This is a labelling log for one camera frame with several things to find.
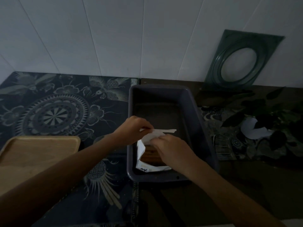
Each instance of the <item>forearm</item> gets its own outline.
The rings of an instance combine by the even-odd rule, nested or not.
[[[12,220],[23,219],[37,210],[45,213],[114,148],[114,138],[105,136],[2,195],[1,226],[11,225]]]
[[[201,187],[235,226],[284,226],[263,207],[235,188],[208,164],[193,160],[186,176]]]

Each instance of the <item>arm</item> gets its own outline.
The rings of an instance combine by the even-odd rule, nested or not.
[[[32,225],[110,151],[133,144],[151,129],[145,119],[132,116],[114,133],[8,191],[0,197],[0,226]]]
[[[199,159],[185,141],[167,134],[151,144],[164,163],[202,188],[235,226],[285,226]]]

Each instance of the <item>hand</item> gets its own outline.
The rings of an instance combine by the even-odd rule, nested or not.
[[[152,133],[153,129],[154,127],[146,119],[132,116],[110,135],[114,138],[117,147],[123,147],[142,139],[143,136]]]
[[[200,160],[182,139],[166,134],[150,141],[162,161],[175,171],[187,176],[193,162]]]

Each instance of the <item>white paper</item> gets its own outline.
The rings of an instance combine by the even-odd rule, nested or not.
[[[164,136],[165,135],[164,132],[175,133],[176,129],[171,129],[171,130],[154,129],[152,133],[145,135],[141,140],[137,142],[137,164],[136,164],[137,169],[144,172],[155,172],[155,171],[163,171],[163,170],[171,169],[169,166],[152,166],[140,160],[141,156],[145,152],[145,145],[150,145],[149,141],[153,138]]]

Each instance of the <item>left hand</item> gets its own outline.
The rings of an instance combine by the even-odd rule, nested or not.
[[[123,147],[131,145],[143,138],[143,136],[152,133],[154,127],[143,118],[132,116],[119,126],[110,136],[113,137],[115,145]]]

